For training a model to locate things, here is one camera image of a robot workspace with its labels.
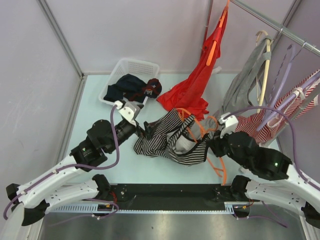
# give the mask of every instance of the light blue table surface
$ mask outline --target light blue table surface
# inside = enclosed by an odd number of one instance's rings
[[[159,81],[162,84],[162,93],[167,92],[177,83],[185,80],[188,74],[160,74]],[[211,76],[211,79],[203,94],[203,98],[209,102],[208,110],[213,114],[222,104],[223,97],[232,82],[235,74],[217,74]],[[76,147],[87,136],[87,130],[94,122],[100,119],[110,120],[110,111],[112,106],[102,103],[98,100],[101,89],[106,84],[109,75],[89,75],[87,77],[83,95],[80,101],[76,120],[72,130],[68,145],[68,153]],[[257,101],[257,93],[254,89],[250,94],[252,103]],[[148,99],[145,107],[141,110],[137,121],[143,124],[144,121],[153,122],[166,114],[166,110],[155,99]],[[114,114],[114,123],[121,121],[118,112]],[[74,178],[72,183],[81,183],[90,179],[95,174],[105,174],[110,183],[118,184],[220,184],[222,179],[216,175],[210,164],[204,163],[194,166],[184,166],[162,157],[151,158],[148,156],[137,155],[133,151],[133,145],[137,140],[133,135],[120,146],[119,164],[108,170],[92,170]],[[278,149],[276,141],[271,145]],[[116,152],[107,154],[108,160],[101,166],[107,166],[115,162]],[[212,163],[221,168],[219,159],[209,154],[208,157]],[[224,157],[225,167],[227,169],[227,183],[232,183],[235,175],[239,172],[239,165],[228,157]]]

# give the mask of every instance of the red cloth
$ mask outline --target red cloth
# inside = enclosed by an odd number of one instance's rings
[[[198,120],[204,119],[204,114],[209,113],[206,110],[208,103],[201,98],[201,96],[205,91],[216,60],[220,58],[220,44],[226,29],[227,19],[228,12],[226,12],[222,28],[219,27],[219,21],[214,32],[204,42],[201,59],[190,76],[157,98],[157,101],[162,104],[164,109],[171,111],[173,108],[184,108],[194,114]],[[207,59],[213,47],[214,40],[216,40],[217,44],[211,64],[207,66]]]

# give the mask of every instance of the striped garment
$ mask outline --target striped garment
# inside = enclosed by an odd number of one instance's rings
[[[178,154],[175,151],[178,139],[183,135],[183,133],[187,132],[187,127],[190,128],[194,122],[195,116],[189,116],[184,120],[181,128],[176,131],[168,140],[168,145],[166,148],[167,154],[172,160],[179,164],[191,166],[203,163],[207,159],[209,148],[209,146],[207,145],[207,141],[210,138],[208,134],[204,135],[204,137],[199,140],[189,151],[181,154]]]
[[[139,137],[133,150],[140,155],[168,158],[166,155],[167,134],[178,130],[182,124],[178,111],[172,109],[158,121],[149,123],[154,128],[151,139]]]
[[[195,118],[194,115],[191,115],[182,122],[178,111],[171,110],[158,121],[149,123],[154,128],[151,139],[139,137],[133,150],[139,155],[168,158],[187,166],[205,162],[208,152],[207,140],[210,138],[208,134],[197,143],[184,139],[184,141],[190,141],[191,144],[194,144],[187,152],[179,153],[176,148],[179,139],[187,133],[187,127],[190,128],[195,123]]]
[[[315,71],[313,74],[306,77],[303,81],[301,81],[299,84],[297,84],[291,91],[289,91],[287,94],[285,94],[283,97],[278,99],[278,101],[275,103],[275,108],[278,108],[281,103],[296,89],[299,88],[303,83],[305,83],[309,78],[311,78],[313,75],[318,73],[320,69]],[[315,87],[320,83],[320,78],[316,80],[304,93],[304,96],[307,97],[314,89]],[[292,113],[299,107],[299,105],[302,103],[303,99],[301,99],[300,96],[295,98],[291,103],[286,105],[284,109],[284,114],[287,117],[291,117]],[[307,107],[298,115],[300,117],[302,114],[308,112],[310,109],[312,109],[314,106],[318,105],[318,96],[316,96],[308,105]],[[237,119],[239,121],[235,131],[236,132],[246,132],[251,137],[255,139],[255,141],[259,143],[266,143],[267,141],[271,140],[277,133],[280,126],[285,124],[284,118],[279,116],[277,114],[273,119],[271,119],[268,124],[266,124],[260,131],[257,131],[258,126],[262,123],[262,119],[264,117],[266,110],[262,109],[259,113],[253,114],[249,117],[243,117],[238,116]]]

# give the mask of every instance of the wooden hanger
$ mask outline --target wooden hanger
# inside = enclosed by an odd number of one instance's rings
[[[228,2],[226,3],[225,8],[223,10],[223,14],[222,14],[222,17],[220,19],[219,28],[222,28],[222,26],[224,24],[224,21],[225,21],[225,18],[226,18],[226,14],[228,12],[229,3],[230,3],[230,0],[228,0]],[[211,64],[212,58],[214,57],[214,53],[215,53],[216,47],[217,47],[217,41],[214,40],[213,41],[213,46],[212,46],[212,48],[210,50],[210,53],[209,53],[209,56],[208,56],[208,59],[206,60],[206,65],[207,66],[210,66],[210,64]]]
[[[256,33],[256,41],[255,41],[255,45],[256,46],[258,45],[259,39],[260,39],[262,34],[264,34],[265,36],[268,36],[268,33],[265,30],[258,31]],[[266,52],[267,53],[271,52],[271,44],[272,44],[272,41],[270,39],[266,39]],[[269,67],[270,67],[270,60],[267,59],[265,61],[265,65],[264,65],[264,75],[263,75],[263,82],[262,82],[262,88],[261,88],[260,96],[258,96],[259,95],[259,93],[258,93],[258,76],[255,77],[255,80],[256,80],[256,96],[257,96],[257,100],[259,102],[258,106],[262,106],[262,104],[264,102],[266,88],[267,88]]]

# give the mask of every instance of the white wall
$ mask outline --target white wall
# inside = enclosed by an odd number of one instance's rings
[[[293,21],[288,26],[289,29],[297,33],[303,39],[306,38],[309,43],[320,46],[320,33],[319,29],[319,15],[320,1],[319,0],[305,0],[302,2],[298,9]],[[270,64],[270,72],[268,78],[267,93],[273,85],[275,76],[277,75],[279,66],[286,54],[287,47],[293,43],[286,37],[283,37],[279,42],[279,45],[272,53],[272,59]],[[288,92],[297,83],[320,68],[320,57],[315,56],[313,53],[302,50],[301,53],[295,58],[290,74],[288,76],[286,85],[282,93]],[[319,133],[320,133],[320,107],[317,106],[310,110],[300,118],[296,119],[293,124],[297,133],[297,158],[299,159],[301,168],[311,177],[316,179],[320,183],[320,159],[319,159]],[[293,157],[292,148],[292,133],[287,128],[283,134],[279,137],[283,151],[288,156]]]
[[[57,160],[80,80],[37,1],[0,1],[0,32],[2,211],[7,185],[24,184]]]
[[[209,0],[47,0],[84,72],[112,71],[123,57],[160,65],[163,72],[191,72],[200,56]],[[281,22],[293,0],[244,0]],[[214,0],[209,34],[227,0]],[[239,71],[255,46],[255,34],[270,30],[230,3],[217,64]]]

